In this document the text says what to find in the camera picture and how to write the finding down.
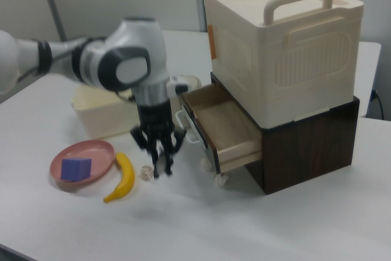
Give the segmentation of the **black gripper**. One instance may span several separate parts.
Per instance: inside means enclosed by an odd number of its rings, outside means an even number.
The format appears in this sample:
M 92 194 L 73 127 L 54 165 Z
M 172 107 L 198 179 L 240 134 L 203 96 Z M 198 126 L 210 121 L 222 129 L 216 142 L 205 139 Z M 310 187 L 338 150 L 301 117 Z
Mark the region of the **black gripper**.
M 146 150 L 152 158 L 153 177 L 159 178 L 157 169 L 158 151 L 157 142 L 162 142 L 166 157 L 165 173 L 172 175 L 171 167 L 174 163 L 174 155 L 180 150 L 187 131 L 175 128 L 172 121 L 170 101 L 154 106 L 137 105 L 140 126 L 130 130 L 140 149 Z

